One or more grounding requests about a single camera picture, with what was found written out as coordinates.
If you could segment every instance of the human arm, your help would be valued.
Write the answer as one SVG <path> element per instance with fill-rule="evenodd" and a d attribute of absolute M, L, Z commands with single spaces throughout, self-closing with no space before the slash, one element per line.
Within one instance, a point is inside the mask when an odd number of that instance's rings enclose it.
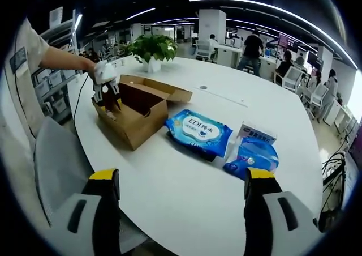
<path fill-rule="evenodd" d="M 25 36 L 21 37 L 25 39 L 31 73 L 35 72 L 39 66 L 49 69 L 86 70 L 89 76 L 94 79 L 94 67 L 96 64 L 91 60 L 49 46 L 44 39 L 32 29 L 28 19 L 25 19 L 22 27 L 22 33 L 25 34 Z"/>
<path fill-rule="evenodd" d="M 85 70 L 94 79 L 96 64 L 85 57 L 50 46 L 41 58 L 40 66 L 48 69 Z"/>

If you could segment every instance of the white table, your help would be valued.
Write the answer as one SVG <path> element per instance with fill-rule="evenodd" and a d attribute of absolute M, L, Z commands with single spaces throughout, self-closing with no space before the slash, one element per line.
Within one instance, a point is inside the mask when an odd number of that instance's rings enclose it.
<path fill-rule="evenodd" d="M 156 74 L 145 74 L 133 58 L 118 60 L 118 72 L 147 76 L 193 91 L 188 108 L 227 124 L 238 132 L 243 120 L 277 134 L 280 164 L 275 175 L 284 191 L 293 192 L 319 216 L 322 174 L 311 122 L 298 97 L 264 79 L 213 63 L 176 58 Z M 74 113 L 83 78 L 68 86 Z M 206 91 L 198 89 L 207 86 Z M 177 150 L 167 128 L 136 151 L 127 151 L 114 132 L 98 119 L 91 103 L 92 82 L 80 95 L 75 125 L 94 170 L 119 169 L 122 211 L 150 238 L 177 255 L 242 255 L 245 249 L 244 182 Z"/>
<path fill-rule="evenodd" d="M 217 64 L 236 68 L 242 55 L 243 50 L 240 48 L 218 45 Z"/>
<path fill-rule="evenodd" d="M 235 48 L 235 47 L 233 47 L 233 46 L 218 45 L 217 48 L 218 48 L 218 49 L 230 50 L 230 51 L 236 52 L 236 53 L 243 53 L 243 50 L 242 50 L 241 48 Z"/>
<path fill-rule="evenodd" d="M 260 57 L 260 77 L 263 79 L 273 81 L 272 73 L 275 72 L 277 69 L 277 59 L 276 58 L 269 58 L 266 56 Z"/>

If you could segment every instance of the white pillar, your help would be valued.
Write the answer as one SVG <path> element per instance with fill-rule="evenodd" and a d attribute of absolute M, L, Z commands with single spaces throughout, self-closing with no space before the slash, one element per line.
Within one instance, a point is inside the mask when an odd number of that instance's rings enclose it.
<path fill-rule="evenodd" d="M 130 29 L 131 32 L 131 41 L 135 41 L 138 37 L 143 35 L 142 33 L 142 25 L 141 24 L 133 24 Z"/>
<path fill-rule="evenodd" d="M 323 60 L 322 72 L 322 83 L 325 83 L 329 77 L 329 71 L 332 68 L 333 53 L 326 49 L 324 46 L 318 48 L 318 57 Z"/>
<path fill-rule="evenodd" d="M 191 26 L 184 25 L 183 28 L 185 30 L 185 39 L 190 39 L 191 38 Z"/>
<path fill-rule="evenodd" d="M 220 10 L 200 10 L 199 40 L 208 40 L 214 34 L 219 44 L 225 43 L 226 13 Z"/>
<path fill-rule="evenodd" d="M 115 44 L 115 42 L 116 42 L 115 32 L 114 31 L 108 32 L 108 43 L 112 45 Z"/>

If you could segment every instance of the blue wet wipes package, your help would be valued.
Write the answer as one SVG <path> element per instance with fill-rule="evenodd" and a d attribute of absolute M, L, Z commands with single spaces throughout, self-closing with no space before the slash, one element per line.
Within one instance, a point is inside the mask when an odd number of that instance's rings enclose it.
<path fill-rule="evenodd" d="M 224 157 L 232 133 L 228 126 L 191 110 L 181 111 L 165 125 L 176 142 L 214 157 Z"/>
<path fill-rule="evenodd" d="M 243 138 L 235 158 L 223 166 L 223 170 L 235 177 L 245 180 L 246 168 L 254 167 L 274 172 L 279 165 L 279 159 L 274 147 L 263 140 Z"/>

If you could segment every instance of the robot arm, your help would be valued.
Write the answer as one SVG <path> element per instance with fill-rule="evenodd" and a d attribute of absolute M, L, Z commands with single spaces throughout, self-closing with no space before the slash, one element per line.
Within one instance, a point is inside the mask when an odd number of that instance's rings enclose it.
<path fill-rule="evenodd" d="M 102 61 L 96 65 L 96 68 L 94 70 L 94 101 L 102 110 L 106 110 L 106 104 L 103 99 L 102 89 L 103 86 L 107 86 L 108 90 L 111 91 L 114 96 L 114 103 L 116 104 L 117 108 L 121 110 L 122 101 L 120 98 L 119 87 L 116 82 L 117 73 L 115 68 L 107 61 Z"/>

